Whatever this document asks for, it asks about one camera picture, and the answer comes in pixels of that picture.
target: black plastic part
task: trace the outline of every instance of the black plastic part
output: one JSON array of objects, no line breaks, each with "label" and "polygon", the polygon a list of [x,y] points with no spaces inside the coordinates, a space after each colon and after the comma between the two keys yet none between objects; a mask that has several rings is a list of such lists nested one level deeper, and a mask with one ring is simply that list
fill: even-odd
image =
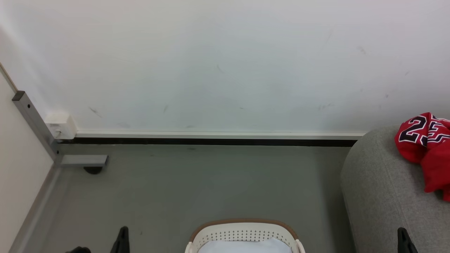
[{"label": "black plastic part", "polygon": [[406,229],[399,227],[397,229],[397,237],[398,237],[398,246],[397,246],[398,253],[418,253]]},{"label": "black plastic part", "polygon": [[130,253],[130,241],[128,239],[128,227],[120,229],[117,240],[112,246],[111,253]]},{"label": "black plastic part", "polygon": [[103,170],[103,167],[84,167],[84,170],[89,174],[97,175]]},{"label": "black plastic part", "polygon": [[90,253],[90,250],[88,248],[82,248],[82,247],[76,247],[72,251],[69,251],[68,253]]}]

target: perforated basket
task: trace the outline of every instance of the perforated basket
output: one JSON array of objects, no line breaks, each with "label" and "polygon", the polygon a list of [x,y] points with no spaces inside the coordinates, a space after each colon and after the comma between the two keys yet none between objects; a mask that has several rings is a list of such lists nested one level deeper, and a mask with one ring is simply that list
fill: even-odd
[{"label": "perforated basket", "polygon": [[292,253],[305,253],[297,234],[280,221],[264,219],[229,219],[203,224],[192,234],[184,253],[198,253],[209,241],[260,242],[277,238],[291,247]]}]

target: metal bracket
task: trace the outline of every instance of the metal bracket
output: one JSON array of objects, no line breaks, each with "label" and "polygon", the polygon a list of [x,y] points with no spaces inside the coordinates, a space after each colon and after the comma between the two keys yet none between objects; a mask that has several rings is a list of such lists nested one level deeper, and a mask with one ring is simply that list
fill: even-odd
[{"label": "metal bracket", "polygon": [[30,98],[25,91],[19,90],[13,97],[13,103],[19,109],[23,118],[27,121],[34,134],[37,136],[42,146],[49,156],[61,167],[104,167],[108,160],[107,155],[64,155],[59,151],[59,144],[45,125],[44,120],[37,112]]}]

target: white outlet box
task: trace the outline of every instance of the white outlet box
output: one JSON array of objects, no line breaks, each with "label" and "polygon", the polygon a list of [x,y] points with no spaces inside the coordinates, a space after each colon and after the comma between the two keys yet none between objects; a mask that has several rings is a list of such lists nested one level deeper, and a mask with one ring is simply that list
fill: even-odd
[{"label": "white outlet box", "polygon": [[44,120],[55,139],[73,139],[77,133],[77,127],[72,117],[67,113],[53,113],[47,115]]}]

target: gray upholstery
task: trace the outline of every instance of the gray upholstery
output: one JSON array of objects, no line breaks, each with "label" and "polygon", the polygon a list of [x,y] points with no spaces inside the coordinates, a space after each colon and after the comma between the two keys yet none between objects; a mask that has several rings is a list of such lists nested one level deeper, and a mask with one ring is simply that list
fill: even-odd
[{"label": "gray upholstery", "polygon": [[359,253],[396,253],[397,228],[407,229],[418,253],[450,252],[450,203],[425,193],[422,169],[402,158],[397,126],[374,130],[350,150],[341,186]]}]

